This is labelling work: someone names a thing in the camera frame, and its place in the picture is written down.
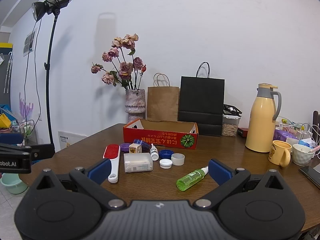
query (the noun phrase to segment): green liquid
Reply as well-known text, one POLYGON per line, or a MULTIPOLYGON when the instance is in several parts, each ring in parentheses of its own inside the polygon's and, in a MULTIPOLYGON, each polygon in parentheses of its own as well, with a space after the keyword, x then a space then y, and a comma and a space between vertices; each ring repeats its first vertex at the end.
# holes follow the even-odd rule
POLYGON ((177 187, 181 191, 185 191, 186 189, 190 188, 197 182, 201 181, 204 178, 204 171, 201 169, 195 170, 188 175, 184 176, 181 179, 177 180, 177 187))

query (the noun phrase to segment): wooden table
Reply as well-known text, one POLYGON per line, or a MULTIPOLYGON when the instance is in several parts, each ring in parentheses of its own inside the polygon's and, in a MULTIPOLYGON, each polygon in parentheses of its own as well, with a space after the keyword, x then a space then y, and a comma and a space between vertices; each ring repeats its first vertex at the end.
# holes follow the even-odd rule
MULTIPOLYGON (((107 145, 123 143, 122 127, 123 124, 116 124, 57 152, 51 159, 34 164, 31 174, 20 174, 21 180, 31 185, 44 168, 51 168, 56 174, 68 173, 77 166, 88 168, 101 160, 107 145)), ((281 168, 268 161, 268 154, 253 152, 244 144, 245 138, 239 136, 236 138, 199 136, 196 150, 172 148, 174 152, 185 155, 183 166, 172 166, 165 170, 160 168, 157 161, 154 162, 153 171, 150 172, 125 173, 121 155, 118 183, 111 184, 105 180, 102 187, 124 199, 127 204, 133 199, 188 199, 193 203, 216 188, 217 183, 207 175, 201 182, 182 192, 176 186, 177 179, 195 169, 207 166, 211 158, 216 158, 231 168, 243 167, 252 174, 264 174, 269 169, 279 170, 306 213, 303 231, 320 224, 320 190, 298 171, 299 166, 290 163, 288 167, 281 168)), ((313 162, 312 167, 318 163, 317 158, 314 158, 313 162)))

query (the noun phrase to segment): vase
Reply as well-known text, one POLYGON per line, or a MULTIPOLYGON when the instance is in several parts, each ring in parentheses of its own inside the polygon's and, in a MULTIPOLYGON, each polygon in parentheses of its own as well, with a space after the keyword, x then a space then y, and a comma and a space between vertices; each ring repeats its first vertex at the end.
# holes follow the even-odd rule
POLYGON ((125 111, 128 113, 128 121, 144 118, 146 111, 146 92, 144 89, 127 89, 125 91, 125 111))

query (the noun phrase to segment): bottle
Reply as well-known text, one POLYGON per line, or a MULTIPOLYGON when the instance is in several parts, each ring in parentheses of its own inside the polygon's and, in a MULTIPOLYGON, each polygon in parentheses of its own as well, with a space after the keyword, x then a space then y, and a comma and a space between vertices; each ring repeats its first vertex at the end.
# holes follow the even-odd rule
POLYGON ((153 146, 153 143, 151 143, 151 150, 150 150, 150 155, 153 161, 157 161, 159 159, 159 154, 158 154, 158 149, 153 146))
POLYGON ((208 173, 208 166, 195 170, 188 175, 184 176, 181 179, 177 180, 177 187, 181 191, 185 191, 186 189, 190 188, 197 182, 201 181, 201 179, 204 178, 204 176, 208 173))

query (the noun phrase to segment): bouquet of dried flowers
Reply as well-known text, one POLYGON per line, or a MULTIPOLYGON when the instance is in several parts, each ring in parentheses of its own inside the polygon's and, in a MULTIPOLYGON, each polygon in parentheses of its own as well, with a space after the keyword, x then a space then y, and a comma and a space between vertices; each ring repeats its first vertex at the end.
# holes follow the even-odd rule
POLYGON ((139 37, 137 34, 126 35, 123 39, 116 37, 112 41, 111 49, 108 52, 102 54, 102 60, 105 62, 111 62, 114 66, 111 71, 106 71, 102 65, 93 64, 91 67, 91 72, 93 74, 98 73, 99 71, 105 71, 105 74, 102 76, 102 81, 106 84, 116 86, 121 84, 125 89, 135 89, 139 90, 141 78, 143 73, 147 70, 146 65, 143 64, 143 61, 139 57, 133 58, 133 55, 136 52, 135 41, 138 41, 139 37), (126 62, 124 58, 123 49, 130 49, 129 56, 132 56, 132 63, 126 62), (121 51, 123 61, 119 59, 119 50, 121 51), (116 67, 113 59, 117 58, 119 62, 119 69, 116 67), (134 72, 134 85, 132 84, 132 72, 134 72), (137 80, 140 76, 139 85, 137 87, 137 80))

